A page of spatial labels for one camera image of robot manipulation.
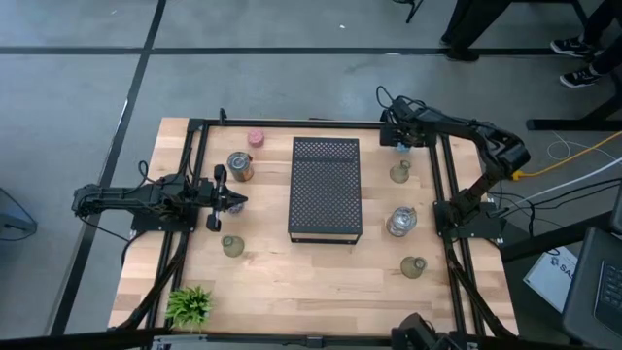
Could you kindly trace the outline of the dark grey laptop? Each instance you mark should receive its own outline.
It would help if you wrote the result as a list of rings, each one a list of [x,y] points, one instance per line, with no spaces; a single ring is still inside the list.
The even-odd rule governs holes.
[[[596,227],[587,229],[562,325],[583,343],[622,350],[622,239]]]

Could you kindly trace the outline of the black perforated metal shelf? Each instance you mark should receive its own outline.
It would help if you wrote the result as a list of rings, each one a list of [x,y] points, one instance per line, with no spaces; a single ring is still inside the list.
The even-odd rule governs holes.
[[[358,243],[363,234],[358,139],[295,137],[288,234],[293,243]]]

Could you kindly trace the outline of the grey chair seat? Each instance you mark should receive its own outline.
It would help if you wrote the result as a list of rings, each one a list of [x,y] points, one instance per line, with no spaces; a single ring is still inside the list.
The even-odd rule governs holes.
[[[0,241],[15,242],[35,234],[38,223],[5,190],[0,188]]]

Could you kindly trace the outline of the black aluminium table frame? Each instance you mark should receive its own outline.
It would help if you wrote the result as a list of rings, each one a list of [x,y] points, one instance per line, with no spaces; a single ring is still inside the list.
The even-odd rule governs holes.
[[[241,256],[226,256],[221,235],[198,225],[190,234],[181,272],[185,286],[210,291],[214,307],[199,331],[210,341],[325,346],[386,346],[391,329],[419,313],[442,333],[493,335],[517,330],[500,251],[481,237],[446,238],[433,207],[481,175],[480,156],[466,139],[445,136],[432,148],[408,153],[379,143],[378,122],[210,120],[202,172],[246,149],[246,134],[261,128],[253,151],[254,177],[230,187],[248,197],[244,210],[223,218],[223,233],[242,237]],[[287,232],[295,137],[356,138],[360,142],[363,234],[355,245],[293,243]],[[411,163],[403,184],[390,178]],[[412,207],[417,225],[395,237],[386,222]],[[405,257],[428,265],[418,279],[400,271]]]

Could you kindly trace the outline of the picture label candle jar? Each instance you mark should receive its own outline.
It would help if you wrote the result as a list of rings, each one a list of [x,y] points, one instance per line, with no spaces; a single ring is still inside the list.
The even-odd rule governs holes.
[[[386,222],[387,232],[395,237],[407,235],[417,225],[417,213],[412,207],[397,208]]]

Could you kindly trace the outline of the ribbed glass candlestick holder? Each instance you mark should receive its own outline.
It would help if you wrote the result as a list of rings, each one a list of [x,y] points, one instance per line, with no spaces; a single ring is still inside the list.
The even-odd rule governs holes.
[[[224,254],[230,258],[239,257],[245,249],[244,240],[239,236],[226,235],[222,238],[221,244]]]
[[[427,261],[422,257],[405,257],[400,262],[400,271],[408,279],[418,279],[427,268]]]
[[[390,170],[390,178],[398,184],[403,184],[409,179],[409,170],[411,163],[408,160],[401,160],[399,164],[394,165]]]

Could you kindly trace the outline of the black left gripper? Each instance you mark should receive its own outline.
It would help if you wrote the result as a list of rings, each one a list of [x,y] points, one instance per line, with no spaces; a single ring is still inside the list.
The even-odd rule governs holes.
[[[238,203],[245,203],[248,197],[237,192],[228,191],[225,199],[225,182],[227,172],[222,164],[218,164],[214,168],[214,178],[210,181],[208,178],[200,178],[195,195],[193,197],[193,206],[195,208],[211,208],[212,213],[208,215],[206,227],[213,231],[219,232],[222,227],[220,220],[220,212]]]

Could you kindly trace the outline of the orange candle can silver lid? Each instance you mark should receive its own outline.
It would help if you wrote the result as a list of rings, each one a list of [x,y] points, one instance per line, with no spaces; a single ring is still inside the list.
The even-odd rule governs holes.
[[[227,159],[230,174],[237,182],[247,182],[254,176],[253,158],[244,152],[234,152]]]

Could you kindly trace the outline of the black desk leg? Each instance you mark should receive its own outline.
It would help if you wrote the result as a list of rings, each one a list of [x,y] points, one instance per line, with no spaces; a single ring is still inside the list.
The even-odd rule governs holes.
[[[570,226],[548,231],[534,238],[511,243],[501,248],[501,259],[505,263],[510,263],[582,241],[588,228],[594,227],[602,230],[610,228],[611,215],[612,212],[608,211]]]

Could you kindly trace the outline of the person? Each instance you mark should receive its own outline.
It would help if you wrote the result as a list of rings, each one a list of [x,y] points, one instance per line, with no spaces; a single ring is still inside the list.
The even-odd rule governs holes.
[[[591,86],[622,65],[622,34],[606,49],[600,51],[597,48],[604,31],[616,19],[622,20],[622,0],[603,0],[588,17],[580,35],[550,42],[550,49],[557,54],[573,57],[593,56],[593,60],[587,66],[560,77],[560,82],[564,86],[568,88]]]
[[[512,0],[457,0],[441,44],[454,61],[475,62],[479,54],[470,46],[509,7]]]

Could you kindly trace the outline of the green artificial plant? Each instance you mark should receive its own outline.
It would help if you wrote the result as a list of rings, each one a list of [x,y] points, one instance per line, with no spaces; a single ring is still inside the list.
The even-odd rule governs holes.
[[[212,294],[201,286],[184,287],[170,293],[165,320],[170,329],[199,331],[208,321],[213,308]]]

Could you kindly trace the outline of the black desk foot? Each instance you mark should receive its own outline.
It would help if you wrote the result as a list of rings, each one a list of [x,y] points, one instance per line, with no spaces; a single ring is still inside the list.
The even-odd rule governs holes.
[[[616,92],[601,106],[579,119],[530,119],[529,131],[622,131],[622,120],[609,120],[622,110],[622,92]]]

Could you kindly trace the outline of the white printed paper sheet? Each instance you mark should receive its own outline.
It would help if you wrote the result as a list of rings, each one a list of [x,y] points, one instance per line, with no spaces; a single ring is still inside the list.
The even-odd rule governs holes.
[[[562,313],[576,269],[577,257],[566,247],[540,255],[523,278],[536,294]]]

